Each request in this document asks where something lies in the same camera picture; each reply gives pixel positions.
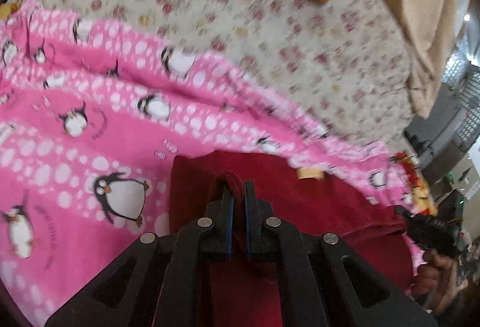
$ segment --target wall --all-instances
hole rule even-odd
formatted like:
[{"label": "wall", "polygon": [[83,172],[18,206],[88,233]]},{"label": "wall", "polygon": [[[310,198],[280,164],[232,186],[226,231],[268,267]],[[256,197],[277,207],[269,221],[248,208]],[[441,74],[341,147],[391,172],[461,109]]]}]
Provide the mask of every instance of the wall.
[{"label": "wall", "polygon": [[[477,181],[480,181],[480,176],[478,174],[479,171],[476,169],[473,161],[470,158],[471,158],[470,155],[465,155],[462,158],[462,160],[460,160],[458,164],[450,172],[453,175],[453,178],[455,180],[455,183],[452,185],[452,187],[462,192],[463,194],[467,194],[468,191],[473,187],[473,185]],[[462,176],[463,172],[468,170],[470,167],[473,167],[473,168],[469,171],[468,175],[466,176],[467,182],[466,181],[458,182],[458,179]]]},{"label": "wall", "polygon": [[[468,156],[471,158],[477,173],[480,172],[480,138],[470,148]],[[462,159],[464,164],[470,162],[468,157]],[[465,201],[463,210],[463,220],[467,231],[469,231],[472,240],[480,236],[480,190],[478,190],[469,201]]]}]

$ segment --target penguin print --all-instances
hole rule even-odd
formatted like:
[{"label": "penguin print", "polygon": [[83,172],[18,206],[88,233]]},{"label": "penguin print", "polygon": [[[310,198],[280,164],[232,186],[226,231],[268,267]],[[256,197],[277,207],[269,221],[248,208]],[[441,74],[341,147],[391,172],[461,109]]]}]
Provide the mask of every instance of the penguin print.
[{"label": "penguin print", "polygon": [[45,62],[47,62],[47,58],[45,57],[45,50],[43,49],[43,46],[41,46],[40,48],[37,48],[33,56],[33,59],[38,64],[45,64]]},{"label": "penguin print", "polygon": [[9,99],[10,99],[10,95],[8,95],[8,94],[0,95],[0,106],[6,104]]},{"label": "penguin print", "polygon": [[336,166],[334,165],[329,165],[327,168],[327,172],[329,174],[335,175],[337,178],[345,180],[345,176],[343,172]]},{"label": "penguin print", "polygon": [[230,106],[227,102],[224,102],[222,106],[220,106],[220,111],[225,112],[225,113],[232,113],[236,110],[237,108],[234,106]]},{"label": "penguin print", "polygon": [[1,57],[3,60],[3,64],[7,66],[7,64],[16,56],[18,53],[17,46],[10,40],[7,40],[2,47]]},{"label": "penguin print", "polygon": [[119,61],[117,59],[117,62],[115,63],[115,68],[114,69],[110,69],[109,71],[107,71],[107,76],[108,77],[118,77],[118,66],[119,66]]},{"label": "penguin print", "polygon": [[43,81],[43,88],[53,89],[62,87],[63,83],[65,83],[65,74],[63,72],[56,72]]},{"label": "penguin print", "polygon": [[95,179],[93,183],[95,196],[111,224],[113,215],[134,221],[140,228],[143,221],[141,213],[149,186],[147,181],[120,178],[122,175],[125,174],[112,173]]},{"label": "penguin print", "polygon": [[330,134],[328,128],[322,124],[319,124],[315,129],[314,129],[314,134],[315,136],[318,136],[319,138],[327,138]]},{"label": "penguin print", "polygon": [[8,213],[1,213],[8,225],[11,250],[21,259],[30,257],[33,249],[33,227],[25,210],[27,197],[25,192],[21,205],[13,206]]},{"label": "penguin print", "polygon": [[166,121],[170,117],[171,106],[169,102],[162,100],[155,94],[143,97],[138,101],[138,111],[160,121]]},{"label": "penguin print", "polygon": [[403,193],[402,201],[407,205],[413,204],[413,196],[411,193]]},{"label": "penguin print", "polygon": [[280,150],[280,144],[272,141],[270,137],[259,138],[256,142],[256,145],[260,146],[263,152],[265,153],[277,153]]},{"label": "penguin print", "polygon": [[370,175],[370,183],[374,188],[381,188],[386,185],[385,173],[377,171]]},{"label": "penguin print", "polygon": [[245,71],[243,72],[243,74],[239,77],[240,81],[244,82],[244,83],[248,83],[248,82],[251,82],[252,81],[252,77],[251,75]]},{"label": "penguin print", "polygon": [[92,31],[93,21],[89,19],[78,18],[73,24],[73,38],[75,43],[88,43],[90,32]]},{"label": "penguin print", "polygon": [[11,124],[2,124],[0,126],[0,147],[16,131],[16,126]]},{"label": "penguin print", "polygon": [[17,18],[16,17],[9,17],[7,18],[7,20],[5,21],[5,24],[7,26],[11,26],[13,25],[15,22],[17,22]]},{"label": "penguin print", "polygon": [[165,47],[162,50],[162,64],[167,72],[173,76],[185,79],[195,62],[194,54],[184,54],[171,47]]},{"label": "penguin print", "polygon": [[373,196],[367,196],[367,197],[365,197],[365,198],[366,198],[367,201],[368,201],[369,203],[371,203],[372,205],[378,205],[378,200],[377,200],[375,197],[373,197]]},{"label": "penguin print", "polygon": [[67,114],[59,114],[59,118],[63,121],[63,130],[72,137],[80,136],[88,126],[87,115],[85,114],[86,104],[80,109],[70,110]]},{"label": "penguin print", "polygon": [[304,127],[303,125],[300,126],[300,128],[298,129],[297,131],[298,135],[301,136],[302,138],[308,138],[310,137],[310,133],[309,131],[307,130],[306,127]]},{"label": "penguin print", "polygon": [[37,5],[33,7],[32,11],[30,12],[30,16],[28,17],[28,25],[32,23],[33,14],[38,10],[40,10],[40,6]]}]

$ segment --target bed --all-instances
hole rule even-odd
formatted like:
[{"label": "bed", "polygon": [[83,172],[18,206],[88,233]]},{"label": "bed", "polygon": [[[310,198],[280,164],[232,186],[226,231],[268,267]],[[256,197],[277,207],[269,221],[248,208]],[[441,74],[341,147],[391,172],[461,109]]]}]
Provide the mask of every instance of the bed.
[{"label": "bed", "polygon": [[401,148],[416,61],[382,0],[39,1],[223,52],[350,142]]},{"label": "bed", "polygon": [[177,155],[274,154],[344,179],[372,205],[412,205],[384,143],[336,137],[221,53],[185,55],[126,23],[35,1],[0,36],[0,277],[34,326],[142,233],[168,233]]}]

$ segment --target human hand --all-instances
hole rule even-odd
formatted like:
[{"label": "human hand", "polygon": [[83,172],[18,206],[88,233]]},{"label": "human hand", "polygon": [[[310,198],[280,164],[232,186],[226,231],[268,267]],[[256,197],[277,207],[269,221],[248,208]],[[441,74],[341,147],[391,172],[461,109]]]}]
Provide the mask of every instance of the human hand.
[{"label": "human hand", "polygon": [[457,296],[457,262],[427,251],[423,255],[427,262],[418,268],[418,275],[413,279],[412,295],[418,297],[430,293],[425,308],[434,315],[443,313]]}]

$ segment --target metal rivet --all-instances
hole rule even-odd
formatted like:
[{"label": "metal rivet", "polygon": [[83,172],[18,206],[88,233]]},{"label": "metal rivet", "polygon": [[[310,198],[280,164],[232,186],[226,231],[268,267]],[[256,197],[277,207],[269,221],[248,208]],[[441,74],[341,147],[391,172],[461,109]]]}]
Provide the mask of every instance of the metal rivet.
[{"label": "metal rivet", "polygon": [[280,224],[282,224],[282,220],[274,216],[267,218],[265,222],[268,226],[279,226]]},{"label": "metal rivet", "polygon": [[325,235],[323,235],[323,241],[328,244],[337,244],[338,236],[332,232],[328,232]]},{"label": "metal rivet", "polygon": [[144,233],[143,235],[140,236],[140,241],[143,244],[151,243],[154,240],[155,240],[155,234],[151,232]]},{"label": "metal rivet", "polygon": [[209,217],[202,217],[202,218],[198,219],[197,224],[199,226],[202,226],[202,227],[206,228],[208,226],[211,226],[213,224],[213,221]]}]

